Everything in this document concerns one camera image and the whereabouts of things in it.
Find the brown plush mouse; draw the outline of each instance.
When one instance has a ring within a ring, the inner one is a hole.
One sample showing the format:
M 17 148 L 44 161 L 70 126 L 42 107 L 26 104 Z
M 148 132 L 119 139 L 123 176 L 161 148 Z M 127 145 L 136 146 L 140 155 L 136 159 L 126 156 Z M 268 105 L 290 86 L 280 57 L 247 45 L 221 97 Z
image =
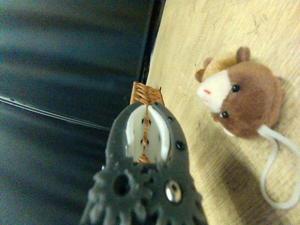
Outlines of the brown plush mouse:
M 265 199 L 275 208 L 288 209 L 300 198 L 300 167 L 296 189 L 287 202 L 272 201 L 265 191 L 266 175 L 278 152 L 274 139 L 287 145 L 299 158 L 300 151 L 287 138 L 271 128 L 277 122 L 282 91 L 279 80 L 265 65 L 250 61 L 250 50 L 241 47 L 234 52 L 207 58 L 204 69 L 196 72 L 200 82 L 196 94 L 211 111 L 214 121 L 220 122 L 231 136 L 267 138 L 274 149 L 261 177 Z

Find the wooden floor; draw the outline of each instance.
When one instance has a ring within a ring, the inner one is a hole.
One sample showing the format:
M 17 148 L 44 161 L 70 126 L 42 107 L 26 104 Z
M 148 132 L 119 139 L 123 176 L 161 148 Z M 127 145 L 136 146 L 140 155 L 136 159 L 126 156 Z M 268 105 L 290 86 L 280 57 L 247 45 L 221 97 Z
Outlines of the wooden floor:
M 259 178 L 271 153 L 263 138 L 227 136 L 197 99 L 194 79 L 206 57 L 240 46 L 281 79 L 284 97 L 276 131 L 300 146 L 300 1 L 167 0 L 147 85 L 186 135 L 190 169 L 210 225 L 299 225 L 300 204 L 276 210 L 263 199 Z M 296 157 L 280 145 L 267 192 L 287 200 L 296 180 Z

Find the white cord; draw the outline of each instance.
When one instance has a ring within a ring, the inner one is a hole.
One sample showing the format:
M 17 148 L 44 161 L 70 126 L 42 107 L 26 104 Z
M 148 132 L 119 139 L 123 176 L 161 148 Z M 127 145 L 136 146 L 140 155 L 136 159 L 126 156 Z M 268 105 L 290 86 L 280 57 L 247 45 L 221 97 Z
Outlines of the white cord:
M 269 159 L 266 163 L 265 168 L 262 171 L 262 176 L 261 176 L 261 182 L 260 182 L 260 186 L 261 186 L 261 191 L 262 191 L 262 195 L 263 197 L 266 199 L 266 201 L 273 206 L 274 208 L 277 209 L 282 209 L 282 210 L 287 210 L 292 208 L 294 205 L 297 204 L 297 202 L 300 199 L 300 150 L 297 148 L 296 145 L 294 145 L 289 139 L 287 139 L 286 137 L 282 136 L 280 133 L 268 128 L 266 125 L 262 125 L 259 129 L 258 129 L 258 133 L 265 137 L 266 139 L 269 140 L 269 142 L 272 145 L 273 151 L 269 156 Z M 290 148 L 292 150 L 292 152 L 294 154 L 296 154 L 297 158 L 298 158 L 298 175 L 296 178 L 296 187 L 295 190 L 292 194 L 292 197 L 290 198 L 290 200 L 286 201 L 286 202 L 275 202 L 272 199 L 269 198 L 267 192 L 266 192 L 266 187 L 265 187 L 265 182 L 266 182 L 266 178 L 267 178 L 267 174 L 269 172 L 269 169 L 271 167 L 271 165 L 273 164 L 276 155 L 278 153 L 278 145 L 275 141 L 275 139 L 277 139 L 278 141 L 282 142 L 284 145 L 286 145 L 288 148 Z

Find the dark gray fabric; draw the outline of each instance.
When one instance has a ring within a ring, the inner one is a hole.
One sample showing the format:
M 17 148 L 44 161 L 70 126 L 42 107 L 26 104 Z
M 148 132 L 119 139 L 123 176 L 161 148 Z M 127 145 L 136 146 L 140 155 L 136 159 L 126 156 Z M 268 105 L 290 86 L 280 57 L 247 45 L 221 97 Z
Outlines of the dark gray fabric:
M 0 224 L 78 224 L 108 132 L 0 103 Z
M 152 2 L 0 1 L 0 95 L 111 127 L 141 71 Z

